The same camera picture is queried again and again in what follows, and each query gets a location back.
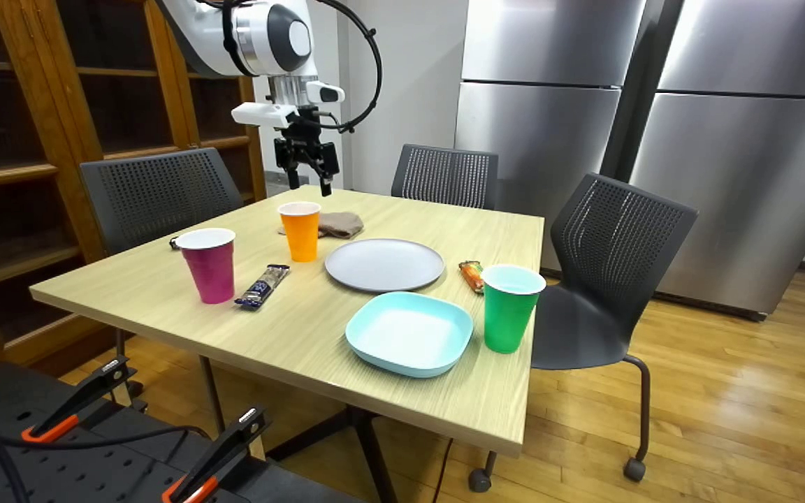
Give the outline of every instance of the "orange cup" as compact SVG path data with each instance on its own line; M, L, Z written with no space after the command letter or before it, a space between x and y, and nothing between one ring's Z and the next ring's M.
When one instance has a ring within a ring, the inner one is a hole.
M318 212L314 200L289 200L279 207L293 262L317 262L318 256Z

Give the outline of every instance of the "refrigerator door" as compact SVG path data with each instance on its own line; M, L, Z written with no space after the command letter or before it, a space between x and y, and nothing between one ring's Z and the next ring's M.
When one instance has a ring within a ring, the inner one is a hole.
M469 0L465 82L623 86L647 0Z
M805 100L658 96L631 184L700 212L661 290L768 315L805 256Z
M805 0L684 0L661 89L805 96Z
M553 216L598 173L619 89L461 85L455 149L499 153L501 210ZM560 269L550 244L543 269Z

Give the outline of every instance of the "black mesh chair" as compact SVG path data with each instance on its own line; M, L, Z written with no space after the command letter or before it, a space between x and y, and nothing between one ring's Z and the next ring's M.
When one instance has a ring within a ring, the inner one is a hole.
M215 149L83 161L81 175L109 252L141 247L241 207L241 192ZM202 367L215 423L223 430L213 367L206 357L202 357Z
M451 150L402 145L392 196L496 207L499 156L487 150Z
M638 318L687 238L696 212L631 184L585 175L550 227L561 283L536 302L535 368L591 368L627 361L641 368L641 446L623 476L643 481L651 423L651 371L630 354ZM487 492L496 453L469 484Z

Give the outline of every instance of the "wooden cabinet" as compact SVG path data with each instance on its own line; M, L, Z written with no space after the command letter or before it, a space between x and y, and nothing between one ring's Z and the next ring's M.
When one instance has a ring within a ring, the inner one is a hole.
M155 0L0 0L0 357L63 371L111 333L29 286L103 254L81 161L213 145L264 199L241 79L194 75Z

